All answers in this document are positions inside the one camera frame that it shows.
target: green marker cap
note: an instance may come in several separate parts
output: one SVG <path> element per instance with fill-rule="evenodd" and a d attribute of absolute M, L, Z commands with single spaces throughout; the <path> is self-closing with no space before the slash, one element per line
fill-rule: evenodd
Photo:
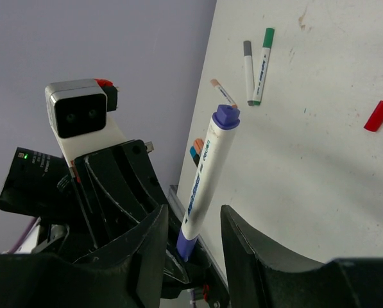
<path fill-rule="evenodd" d="M 273 45 L 274 32 L 275 31 L 273 28 L 266 29 L 266 36 L 264 37 L 264 43 L 262 44 L 262 47 L 271 48 L 271 46 Z"/>

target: purple marker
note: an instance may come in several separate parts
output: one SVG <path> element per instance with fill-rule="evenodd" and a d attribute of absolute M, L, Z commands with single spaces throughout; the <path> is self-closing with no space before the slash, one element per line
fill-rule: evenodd
<path fill-rule="evenodd" d="M 239 114 L 240 110 L 228 105 L 219 105 L 217 111 L 212 114 L 188 209 L 177 240 L 178 253 L 186 262 L 194 249 L 198 234 L 200 234 L 205 214 L 209 209 L 237 131 L 236 128 L 240 124 Z"/>

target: purple marker cap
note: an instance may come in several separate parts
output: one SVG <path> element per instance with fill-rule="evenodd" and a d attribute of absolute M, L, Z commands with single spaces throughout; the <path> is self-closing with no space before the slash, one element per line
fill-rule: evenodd
<path fill-rule="evenodd" d="M 184 237 L 183 230 L 180 229 L 180 234 L 178 234 L 177 239 L 177 251 L 178 254 L 183 258 L 184 262 L 189 260 L 189 257 L 196 245 L 197 237 L 195 239 L 188 240 Z"/>
<path fill-rule="evenodd" d="M 222 130 L 232 130 L 240 124 L 240 110 L 230 105 L 219 105 L 216 112 L 212 114 L 212 119 Z"/>

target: white table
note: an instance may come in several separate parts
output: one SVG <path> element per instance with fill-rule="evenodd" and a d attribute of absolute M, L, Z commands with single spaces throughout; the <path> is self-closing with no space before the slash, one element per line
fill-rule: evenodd
<path fill-rule="evenodd" d="M 256 71 L 267 27 L 275 37 L 262 104 L 249 107 L 243 41 L 252 41 Z M 241 109 L 202 231 L 221 269 L 222 204 L 318 261 L 383 256 L 383 126 L 363 128 L 383 99 L 383 0 L 218 0 L 178 188 L 183 204 L 196 171 L 189 148 L 223 103 L 212 78 Z"/>

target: green marker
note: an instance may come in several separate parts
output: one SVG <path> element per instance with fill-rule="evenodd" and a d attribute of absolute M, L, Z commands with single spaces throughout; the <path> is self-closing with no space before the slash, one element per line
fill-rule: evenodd
<path fill-rule="evenodd" d="M 264 37 L 264 43 L 262 43 L 260 69 L 259 69 L 258 78 L 255 83 L 255 89 L 253 93 L 253 105 L 256 105 L 256 106 L 259 106 L 261 104 L 262 91 L 264 89 L 264 82 L 266 81 L 269 53 L 271 52 L 273 39 L 274 39 L 274 29 L 267 28 L 266 35 Z"/>

